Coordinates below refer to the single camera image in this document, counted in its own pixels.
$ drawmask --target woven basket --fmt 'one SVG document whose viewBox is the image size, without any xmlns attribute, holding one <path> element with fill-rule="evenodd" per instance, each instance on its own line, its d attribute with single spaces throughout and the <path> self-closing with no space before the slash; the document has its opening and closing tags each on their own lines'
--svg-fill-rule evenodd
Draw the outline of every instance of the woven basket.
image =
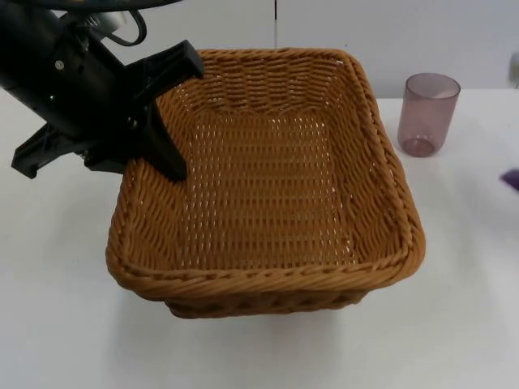
<svg viewBox="0 0 519 389">
<path fill-rule="evenodd" d="M 209 50 L 158 100 L 188 163 L 127 166 L 118 283 L 184 318 L 341 308 L 410 276 L 425 239 L 358 62 L 327 49 Z"/>
</svg>

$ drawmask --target black cable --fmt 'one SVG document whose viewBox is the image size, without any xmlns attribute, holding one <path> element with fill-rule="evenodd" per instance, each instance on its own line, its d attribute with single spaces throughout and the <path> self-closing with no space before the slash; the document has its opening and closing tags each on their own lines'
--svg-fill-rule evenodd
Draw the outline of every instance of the black cable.
<svg viewBox="0 0 519 389">
<path fill-rule="evenodd" d="M 142 43 L 144 39 L 146 39 L 146 36 L 148 35 L 148 28 L 146 27 L 146 21 L 144 20 L 143 16 L 138 11 L 130 11 L 130 15 L 135 21 L 135 24 L 137 24 L 137 28 L 139 29 L 139 35 L 137 36 L 137 39 L 135 39 L 133 42 L 126 41 L 119 36 L 116 36 L 114 34 L 107 34 L 103 32 L 100 28 L 97 26 L 88 26 L 86 24 L 81 24 L 80 26 L 76 26 L 76 29 L 81 30 L 90 30 L 95 31 L 96 33 L 100 34 L 101 36 L 104 36 L 105 38 L 110 39 L 111 41 L 117 43 L 121 46 L 131 47 L 136 46 L 139 43 Z"/>
<path fill-rule="evenodd" d="M 11 0 L 25 6 L 39 6 L 56 11 L 111 12 L 142 10 L 165 6 L 182 0 Z"/>
</svg>

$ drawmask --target white table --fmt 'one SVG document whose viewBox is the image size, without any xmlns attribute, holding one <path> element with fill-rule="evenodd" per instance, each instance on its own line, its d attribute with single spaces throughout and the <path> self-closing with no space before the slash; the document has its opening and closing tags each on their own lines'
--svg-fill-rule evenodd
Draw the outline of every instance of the white table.
<svg viewBox="0 0 519 389">
<path fill-rule="evenodd" d="M 400 100 L 381 100 L 394 138 Z M 439 155 L 401 160 L 427 234 L 416 275 L 340 311 L 185 321 L 119 288 L 120 177 L 76 156 L 10 168 L 42 121 L 0 92 L 0 387 L 518 387 L 519 92 L 461 94 Z"/>
</svg>

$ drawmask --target purple object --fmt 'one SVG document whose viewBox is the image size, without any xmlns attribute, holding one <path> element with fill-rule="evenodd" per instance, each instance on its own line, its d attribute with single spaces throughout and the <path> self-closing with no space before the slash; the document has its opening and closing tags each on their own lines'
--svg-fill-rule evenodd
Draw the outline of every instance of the purple object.
<svg viewBox="0 0 519 389">
<path fill-rule="evenodd" d="M 512 169 L 501 176 L 501 179 L 513 189 L 519 191 L 519 169 Z"/>
<path fill-rule="evenodd" d="M 405 83 L 398 143 L 410 156 L 432 156 L 444 145 L 460 84 L 446 75 L 422 73 Z"/>
</svg>

